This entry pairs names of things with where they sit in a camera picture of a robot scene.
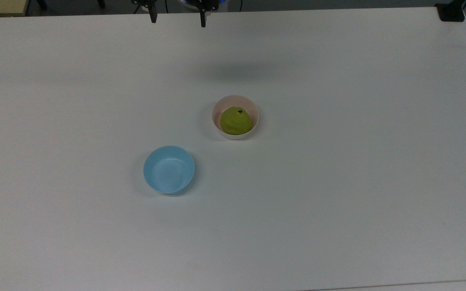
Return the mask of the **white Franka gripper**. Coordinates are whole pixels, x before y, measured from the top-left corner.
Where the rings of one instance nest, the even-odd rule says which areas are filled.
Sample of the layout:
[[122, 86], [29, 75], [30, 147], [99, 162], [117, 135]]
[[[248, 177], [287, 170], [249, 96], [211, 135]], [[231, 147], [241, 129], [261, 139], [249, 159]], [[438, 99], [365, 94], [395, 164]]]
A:
[[[141, 5], [148, 9], [150, 21], [157, 22], [157, 0], [132, 0], [131, 3]], [[220, 7], [220, 0], [176, 0], [176, 2], [186, 8], [200, 11], [200, 25], [206, 27], [206, 18], [208, 11], [217, 11]]]

